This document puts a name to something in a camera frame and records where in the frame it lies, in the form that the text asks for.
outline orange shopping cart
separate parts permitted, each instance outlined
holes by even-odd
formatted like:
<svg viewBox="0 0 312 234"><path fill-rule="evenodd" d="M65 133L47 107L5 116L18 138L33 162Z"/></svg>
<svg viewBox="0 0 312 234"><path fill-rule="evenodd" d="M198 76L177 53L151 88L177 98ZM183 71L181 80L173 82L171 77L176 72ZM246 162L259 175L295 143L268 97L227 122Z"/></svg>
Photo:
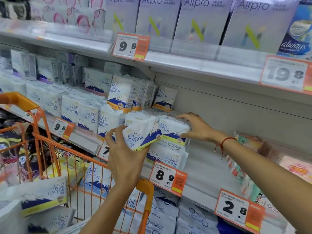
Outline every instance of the orange shopping cart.
<svg viewBox="0 0 312 234"><path fill-rule="evenodd" d="M34 177L30 166L30 153L28 150L29 141L25 136L25 126L22 123L16 123L12 127L0 130L0 134L13 130L18 130L21 133L21 141L6 148L0 147L0 154L2 155L7 151L15 151L16 159L18 160L17 150L18 148L23 148L25 154L26 173L28 174L28 176L26 177L27 182L32 182L38 179L66 176L69 190L69 202L65 204L65 206L68 208L76 209L74 217L76 219L76 222L91 217L92 214L104 202L105 196L103 194L109 193L112 182L114 181L110 176L110 180L108 182L106 181L107 183L109 183L107 189L102 188L101 185L100 190L98 192L95 192L93 185L85 185L86 171L89 171L91 173L91 184L93 184L94 177L96 177L94 171L96 170L96 167L100 168L102 172L100 172L99 174L101 174L102 176L100 180L102 182L103 171L105 169L108 169L107 165L95 158L91 158L87 155L75 151L74 149L61 145L58 142L54 141L50 134L44 111L37 104L30 101L23 95L16 92L0 94L0 104L16 105L23 111L27 112L33 118L33 123L31 123L31 125L33 126L33 136L39 167L39 176ZM44 122L46 128L46 136L43 136L39 132L39 120L43 120ZM19 176L19 182L21 183L25 181L25 176L22 179L21 174L22 172L25 173L25 171L22 171L18 162L16 163L16 166L16 171ZM4 172L2 172L2 174L0 175L0 182L4 181L7 176L9 176L12 172L12 170L6 171L5 166L2 166L2 168L4 168ZM133 231L131 231L131 225L133 224L135 214L140 214L142 216L142 219L140 220L137 229L137 233L145 233L146 223L152 207L154 186L150 181L143 179L139 180L136 189L138 190L138 195L136 197L136 202L134 202L135 205L130 206L128 205L129 202L125 204L123 212L121 213L118 223L115 227L116 229L114 230L116 233L133 233ZM139 203L141 193L146 194L146 203L143 210L138 210L137 205ZM132 217L130 219L128 218L128 216L126 218L126 214L129 213L131 214L130 217Z"/></svg>

